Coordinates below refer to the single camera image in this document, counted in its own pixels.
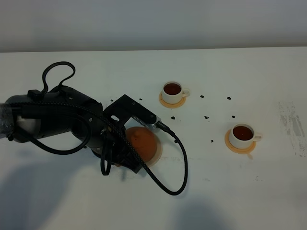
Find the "cup handle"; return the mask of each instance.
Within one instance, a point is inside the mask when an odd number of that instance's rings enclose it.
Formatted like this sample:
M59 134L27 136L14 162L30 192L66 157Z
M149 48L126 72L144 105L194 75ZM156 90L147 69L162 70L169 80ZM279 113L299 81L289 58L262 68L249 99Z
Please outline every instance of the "cup handle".
M189 97L189 96L190 96L190 90L188 90L188 89L183 89L182 92L183 92L183 93L182 93L182 96L183 96L183 97Z
M260 141L262 139L262 134L261 133L256 133L255 138L253 141Z

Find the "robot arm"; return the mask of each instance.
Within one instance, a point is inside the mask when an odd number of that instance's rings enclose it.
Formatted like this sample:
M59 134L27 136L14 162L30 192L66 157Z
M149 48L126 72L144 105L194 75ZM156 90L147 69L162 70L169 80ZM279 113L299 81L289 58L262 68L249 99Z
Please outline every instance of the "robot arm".
M46 75L58 65L68 65L71 74L48 92ZM143 167L151 178L167 193L180 194L187 183L188 161L184 147L178 137L148 109L123 95L103 111L101 103L83 93L62 85L75 73L75 67L69 62L57 62L43 73L44 89L30 90L27 95L10 97L0 106L0 137L8 137L17 142L31 141L45 151L67 155L88 146L93 154L100 158L101 172L108 175L111 164L125 166L135 173ZM176 191L168 190L155 177L133 146L127 141L125 123L134 118L149 129L159 128L169 133L179 143L184 156L185 175L182 187ZM42 144L39 139L64 132L71 132L82 143L71 150L56 150Z

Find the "white table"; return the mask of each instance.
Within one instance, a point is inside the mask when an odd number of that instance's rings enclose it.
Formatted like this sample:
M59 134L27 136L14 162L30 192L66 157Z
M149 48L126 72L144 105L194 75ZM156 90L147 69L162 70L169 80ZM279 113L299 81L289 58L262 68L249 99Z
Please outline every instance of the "white table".
M5 138L0 141L1 230L307 228L307 47L2 53L0 100L41 90L43 70L57 61L76 66L66 85L104 107L123 94L142 98L139 102L182 140L188 185L183 194L170 196L144 170L134 174L115 167L103 177L89 149L57 156ZM49 88L70 72L53 69ZM158 101L162 84L171 80L191 90L179 109ZM237 122L263 133L253 160L224 144L226 131ZM182 153L171 137L158 136L163 155L152 170L177 190ZM58 149L79 143L70 133L43 142Z

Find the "orange ball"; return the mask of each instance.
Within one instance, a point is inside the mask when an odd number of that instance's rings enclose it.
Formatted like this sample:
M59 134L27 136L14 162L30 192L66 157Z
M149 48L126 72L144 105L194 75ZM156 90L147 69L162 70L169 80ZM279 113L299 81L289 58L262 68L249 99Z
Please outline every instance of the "orange ball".
M150 130L144 127L132 127L126 130L126 136L144 162L154 157L157 141Z

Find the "gray wall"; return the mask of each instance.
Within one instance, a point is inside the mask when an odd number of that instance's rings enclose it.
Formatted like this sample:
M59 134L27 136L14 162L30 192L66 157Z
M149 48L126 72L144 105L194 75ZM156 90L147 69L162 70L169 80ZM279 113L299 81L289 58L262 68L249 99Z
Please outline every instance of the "gray wall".
M0 0L0 51L306 46L307 0Z

